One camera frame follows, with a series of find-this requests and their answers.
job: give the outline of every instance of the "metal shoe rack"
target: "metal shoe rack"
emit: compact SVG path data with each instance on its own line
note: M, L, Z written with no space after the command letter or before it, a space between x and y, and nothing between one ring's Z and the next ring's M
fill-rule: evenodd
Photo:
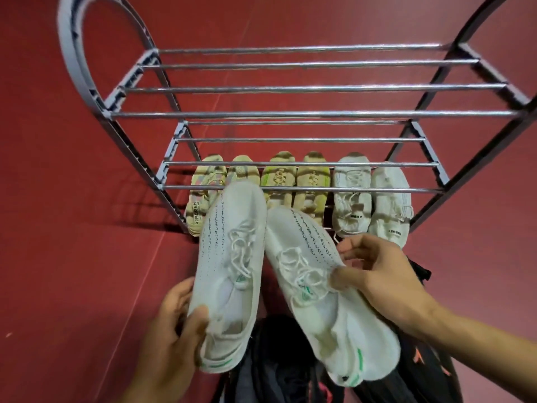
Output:
M187 232L186 221L181 211L172 200L171 189L192 189L190 185L169 185L166 176L170 167L197 166L201 157L197 143L200 142L388 142L393 147L386 161L389 163L367 163L367 165L383 167L428 167L434 172L437 185L433 188L381 189L381 188L306 188L306 187L262 187L271 191L337 191L337 192L411 192L434 193L432 199L416 213L411 221L411 231L416 229L425 219L437 210L454 192L470 180L488 162L506 148L522 131L536 118L537 96L529 99L519 89L512 85L483 57L475 52L468 42L479 26L507 0L486 0L472 15L461 29L453 43L444 45L438 43L416 44L370 44L348 46L290 46L276 48L208 48L208 49L158 49L149 31L138 13L127 0L109 0L123 8L138 30L145 52L134 63L134 66L124 76L117 87L107 97L102 97L91 78L84 55L82 44L82 22L87 7L96 0L61 0L58 10L58 33L60 45L67 70L78 92L88 108L99 120L105 131L131 161L138 173L160 198L164 206L175 217L184 232ZM271 53L307 53L307 52L350 52L363 50L445 50L443 60L338 60L335 62L262 62L262 63L199 63L199 64L162 64L164 54L262 54L264 58ZM292 69L292 68L359 68L361 67L406 67L406 66L438 67L433 79L428 84L385 84L385 85L311 85L311 86L224 86L224 87L174 87L166 71L168 70L259 70L259 69ZM451 67L469 65L484 81L477 84L444 84ZM138 81L146 71L154 71L162 87L139 88ZM453 90L491 90L505 102L505 110L468 110L468 111L432 111L427 107L438 91ZM423 91L424 94L412 111L254 111L254 112L182 112L177 100L177 94L184 93L322 93L322 92L385 92L385 91ZM122 103L132 93L162 93L169 101L171 110L166 113L129 113L121 110ZM422 118L447 118L458 116L494 116L506 118L505 126L480 151L456 173L448 177L440 163L433 147L420 127ZM177 127L164 160L155 172L144 161L132 141L129 139L119 121L123 118L132 119L177 119ZM199 138L192 137L190 125L402 125L398 138L355 137L355 138ZM427 162L396 162L402 145L407 142L417 142L427 158ZM174 158L178 144L185 143L190 148L195 161L181 161ZM204 162L204 165L255 165L264 167L268 162L238 163L238 162ZM326 163L270 163L270 165L328 165L336 166L337 162ZM366 165L349 163L349 165ZM221 186L195 186L200 189L223 189Z

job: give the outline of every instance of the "white sneaker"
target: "white sneaker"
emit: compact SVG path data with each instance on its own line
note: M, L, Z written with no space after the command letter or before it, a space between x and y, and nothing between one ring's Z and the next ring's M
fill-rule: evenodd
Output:
M351 153L341 163L368 163L367 157ZM371 186L371 167L343 167L334 169L332 186L368 188ZM339 237L367 232L371 223L371 194L369 192L334 192L332 226Z
M267 208L263 191L233 182L208 211L200 236L189 314L209 310L201 371L222 373L242 359L256 320Z
M371 186L376 188L408 188L409 184L401 168L378 167L371 175ZM401 249L406 244L410 220L414 209L410 193L378 192L373 194L375 212L369 233L396 243Z
M326 231L306 214L268 210L265 252L289 308L313 352L340 386L381 379L399 361L399 342L355 289L328 285L343 266Z

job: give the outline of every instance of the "yellow sneaker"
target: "yellow sneaker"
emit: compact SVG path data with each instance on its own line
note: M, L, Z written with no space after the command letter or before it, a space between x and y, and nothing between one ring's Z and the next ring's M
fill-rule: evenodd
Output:
M233 158L233 161L251 162L252 159L247 155L239 155ZM259 177L259 170L257 167L251 165L232 165L228 169L228 175L225 178L225 185L228 186L232 182L241 181L247 179L253 184L259 186L261 178Z
M294 162L295 157L289 151L280 151L271 162ZM261 186L294 186L296 181L296 167L269 165L263 170ZM265 191L265 200L268 208L285 205L291 208L293 193L291 191Z
M209 155L203 161L223 161L220 155ZM192 175L192 185L224 185L227 172L224 165L199 165ZM190 191L186 204L186 225L192 236L199 236L205 214L220 191Z
M323 155L317 151L311 151L304 157L304 162L326 162ZM299 167L296 176L297 186L330 186L329 167ZM324 206L328 193L322 191L297 191L293 208L311 216L323 226Z

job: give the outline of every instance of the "chrome rod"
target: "chrome rod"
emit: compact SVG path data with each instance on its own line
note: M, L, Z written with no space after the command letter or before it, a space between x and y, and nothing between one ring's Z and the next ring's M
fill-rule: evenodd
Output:
M188 121L190 126L282 126L282 125L404 125L406 120L245 120L245 121Z
M499 90L506 83L476 83L467 85L319 85L319 86L204 86L204 87L125 87L127 93L318 93L318 92L409 92Z
M203 70L245 70L245 69L292 69L320 67L409 67L433 66L450 67L454 65L474 65L479 59L421 59L421 60L349 60L335 62L255 62L255 63L171 63L161 65L140 65L144 69L203 69Z
M118 112L112 118L137 119L272 119L272 118L407 118L426 117L518 117L516 110L380 110L380 111L304 111L304 112Z
M361 162L361 163L341 163L341 162L305 162L305 161L164 161L167 165L180 165L182 167L196 167L198 165L244 165L245 167L274 167L288 166L310 166L310 167L436 167L438 163L391 163L391 162Z
M190 189L191 191L221 191L222 185L163 185L164 189ZM440 188L350 188L333 186L261 186L264 191L321 191L321 192L412 192L442 193Z
M394 50L394 49L433 49L447 50L449 44L412 43L412 44L358 44L358 45L325 45L325 46L269 46L266 48L189 48L159 49L159 53L204 53L208 55L225 53L293 53L293 52L352 52L363 50Z
M308 143L420 143L425 141L422 137L333 137L333 138L315 138L315 137L282 137L282 138L255 138L255 137L223 137L223 138L203 138L191 139L178 137L179 142L204 142L204 143L278 143L278 142L308 142Z

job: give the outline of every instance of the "hand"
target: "hand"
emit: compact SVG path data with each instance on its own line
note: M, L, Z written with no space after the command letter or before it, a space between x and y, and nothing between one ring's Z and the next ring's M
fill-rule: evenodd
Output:
M422 330L440 305L425 291L399 246L379 237L360 234L337 246L342 260L362 259L362 269L333 271L336 290L352 286L371 306L407 334L423 339Z
M194 277L188 278L166 294L145 335L134 378L120 403L175 403L185 394L208 324L207 307L200 306L186 319L181 335L175 332L179 319L188 312L193 284Z

